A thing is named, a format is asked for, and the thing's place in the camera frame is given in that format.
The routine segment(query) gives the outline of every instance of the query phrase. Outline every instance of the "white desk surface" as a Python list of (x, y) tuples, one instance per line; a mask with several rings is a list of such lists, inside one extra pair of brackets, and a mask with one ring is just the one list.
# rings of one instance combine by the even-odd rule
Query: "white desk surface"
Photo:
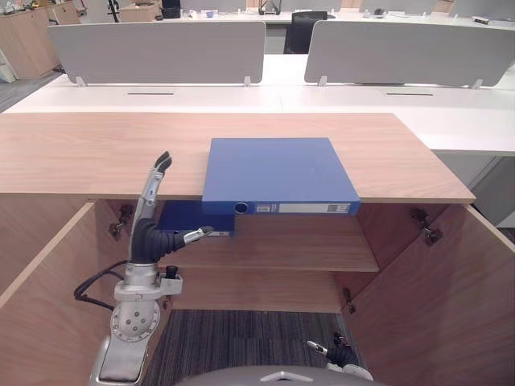
[[(212, 20), (226, 20), (226, 21), (263, 21), (266, 24), (291, 24), (291, 12), (281, 12), (279, 15), (266, 14), (260, 15), (257, 8), (248, 8), (247, 11), (229, 14), (215, 14), (214, 17), (208, 18), (205, 14), (198, 13), (196, 17), (181, 17), (181, 18), (165, 18), (162, 22), (158, 23), (174, 23), (178, 21), (212, 21)], [(330, 20), (344, 20), (348, 22), (371, 22), (371, 23), (419, 23), (419, 24), (439, 24), (450, 26), (466, 26), (478, 28), (499, 28), (513, 30), (515, 27), (492, 27), (485, 26), (484, 24), (475, 23), (471, 18), (452, 18), (449, 14), (443, 12), (433, 12), (427, 16), (421, 15), (405, 15), (395, 16), (386, 15), (384, 18), (364, 18), (363, 14), (357, 8), (342, 8), (340, 12), (332, 14), (334, 19)]]
[(515, 67), (495, 88), (480, 90), (318, 87), (303, 81), (306, 62), (307, 55), (265, 55), (263, 81), (250, 87), (111, 84), (81, 88), (60, 76), (5, 113), (394, 113), (432, 150), (515, 155)]

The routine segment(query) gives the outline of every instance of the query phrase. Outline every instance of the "metal joint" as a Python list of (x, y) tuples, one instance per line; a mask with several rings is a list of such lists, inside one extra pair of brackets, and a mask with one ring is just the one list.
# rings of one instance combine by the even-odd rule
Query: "metal joint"
[(122, 205), (119, 212), (120, 216), (118, 217), (118, 222), (111, 223), (108, 229), (109, 233), (111, 233), (111, 236), (113, 236), (116, 241), (120, 240), (123, 227), (130, 222), (132, 214), (134, 213), (134, 206), (130, 204)]
[(420, 225), (420, 230), (425, 237), (426, 244), (431, 246), (443, 237), (442, 231), (439, 229), (433, 229), (429, 227), (429, 223), (427, 221), (427, 212), (420, 208), (414, 208), (410, 211), (411, 218), (418, 221)]
[(348, 312), (354, 314), (356, 312), (356, 306), (352, 303), (351, 290), (347, 287), (344, 288), (344, 298), (347, 302)]

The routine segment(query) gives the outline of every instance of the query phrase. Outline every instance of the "desk partition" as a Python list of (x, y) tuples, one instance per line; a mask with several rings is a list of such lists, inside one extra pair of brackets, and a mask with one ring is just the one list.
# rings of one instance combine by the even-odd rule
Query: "desk partition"
[(180, 0), (183, 10), (218, 10), (219, 12), (238, 12), (246, 10), (246, 0)]
[(261, 81), (263, 22), (85, 24), (49, 27), (71, 82)]
[(515, 60), (515, 31), (319, 21), (306, 82), (493, 86)]
[(514, 19), (515, 0), (455, 0), (451, 14), (461, 18), (484, 16)]
[(281, 11), (294, 12), (296, 10), (326, 10), (338, 12), (341, 0), (282, 0)]
[(383, 10), (401, 11), (406, 14), (430, 14), (436, 6), (437, 0), (363, 0), (360, 12), (369, 10), (374, 12), (377, 8)]

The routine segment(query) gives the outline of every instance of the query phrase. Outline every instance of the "blue binder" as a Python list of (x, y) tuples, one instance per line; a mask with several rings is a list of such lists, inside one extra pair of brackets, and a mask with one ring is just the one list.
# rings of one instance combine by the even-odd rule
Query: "blue binder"
[(360, 199), (328, 138), (214, 138), (205, 214), (355, 215)]
[(192, 231), (205, 225), (215, 228), (210, 236), (232, 236), (234, 233), (234, 215), (206, 215), (202, 212), (200, 201), (167, 201), (159, 217), (158, 228), (172, 233)]

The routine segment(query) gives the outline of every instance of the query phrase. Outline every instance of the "floor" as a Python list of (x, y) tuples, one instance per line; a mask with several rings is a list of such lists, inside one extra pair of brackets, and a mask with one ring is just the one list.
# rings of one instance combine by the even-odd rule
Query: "floor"
[(307, 340), (332, 347), (348, 336), (341, 315), (292, 312), (174, 310), (143, 386), (172, 386), (187, 376), (249, 365), (325, 367)]
[(61, 74), (58, 72), (52, 72), (41, 79), (16, 80), (13, 83), (5, 83), (0, 80), (0, 113), (20, 102), (23, 98), (28, 97), (37, 89), (42, 88), (45, 84), (53, 81), (59, 75)]

